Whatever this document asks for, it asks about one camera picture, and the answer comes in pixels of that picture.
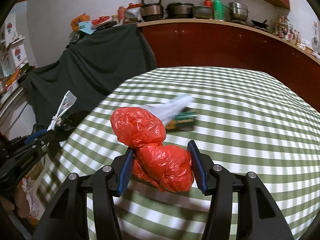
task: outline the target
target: bowl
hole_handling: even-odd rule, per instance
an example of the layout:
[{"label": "bowl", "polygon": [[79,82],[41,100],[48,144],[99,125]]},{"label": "bowl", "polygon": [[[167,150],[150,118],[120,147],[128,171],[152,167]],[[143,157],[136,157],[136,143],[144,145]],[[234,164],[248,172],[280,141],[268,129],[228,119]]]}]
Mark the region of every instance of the bowl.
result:
[{"label": "bowl", "polygon": [[209,20],[213,18],[212,7],[209,6],[193,6],[192,14],[197,19]]}]

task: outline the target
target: red package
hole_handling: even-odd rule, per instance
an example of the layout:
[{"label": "red package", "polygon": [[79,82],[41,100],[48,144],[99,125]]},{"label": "red package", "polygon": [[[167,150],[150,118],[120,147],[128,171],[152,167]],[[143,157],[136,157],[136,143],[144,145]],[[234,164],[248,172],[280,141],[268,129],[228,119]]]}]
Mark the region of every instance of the red package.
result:
[{"label": "red package", "polygon": [[167,136],[161,120],[140,107],[118,108],[110,121],[118,141],[132,149],[147,143],[161,144]]},{"label": "red package", "polygon": [[111,126],[120,142],[135,149],[133,174],[161,191],[188,191],[194,181],[191,155],[175,145],[163,146],[165,128],[160,119],[139,107],[112,113]]}]

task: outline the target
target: green bottle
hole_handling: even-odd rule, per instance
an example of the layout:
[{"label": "green bottle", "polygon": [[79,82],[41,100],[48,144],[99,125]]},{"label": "green bottle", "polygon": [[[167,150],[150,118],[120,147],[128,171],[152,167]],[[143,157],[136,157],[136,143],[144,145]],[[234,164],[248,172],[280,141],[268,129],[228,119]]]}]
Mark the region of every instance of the green bottle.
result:
[{"label": "green bottle", "polygon": [[223,13],[226,6],[220,0],[213,2],[213,15],[215,20],[223,21]]}]

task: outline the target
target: green checkered tablecloth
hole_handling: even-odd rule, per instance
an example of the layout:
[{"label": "green checkered tablecloth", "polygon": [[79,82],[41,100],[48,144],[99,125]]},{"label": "green checkered tablecloth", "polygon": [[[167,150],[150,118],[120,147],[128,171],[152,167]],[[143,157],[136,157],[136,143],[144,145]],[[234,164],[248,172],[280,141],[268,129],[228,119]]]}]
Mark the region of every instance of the green checkered tablecloth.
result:
[{"label": "green checkered tablecloth", "polygon": [[[71,135],[49,166],[38,194],[48,203],[71,172],[94,173],[125,153],[110,116],[118,107],[166,103],[180,93],[192,95],[188,107],[198,114],[194,131],[168,133],[166,143],[186,148],[196,141],[202,153],[227,168],[254,171],[276,200],[295,239],[319,209],[320,114],[268,74],[217,67],[159,68],[121,84]],[[193,184],[189,192],[160,192],[134,176],[121,198],[114,198],[124,239],[201,239],[211,197]],[[88,227],[96,239],[92,196]],[[237,195],[230,239],[235,239]]]}]

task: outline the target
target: frying pan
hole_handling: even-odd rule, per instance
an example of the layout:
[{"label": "frying pan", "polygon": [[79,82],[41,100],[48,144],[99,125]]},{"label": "frying pan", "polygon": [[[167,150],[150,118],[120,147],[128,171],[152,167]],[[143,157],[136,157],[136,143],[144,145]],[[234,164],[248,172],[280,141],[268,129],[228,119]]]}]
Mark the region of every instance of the frying pan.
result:
[{"label": "frying pan", "polygon": [[252,21],[253,25],[255,25],[255,26],[259,27],[259,28],[266,29],[266,28],[268,28],[268,26],[269,26],[268,24],[266,24],[266,22],[267,22],[268,20],[264,20],[263,23],[257,22],[257,21],[254,21],[254,20],[251,20],[251,21]]}]

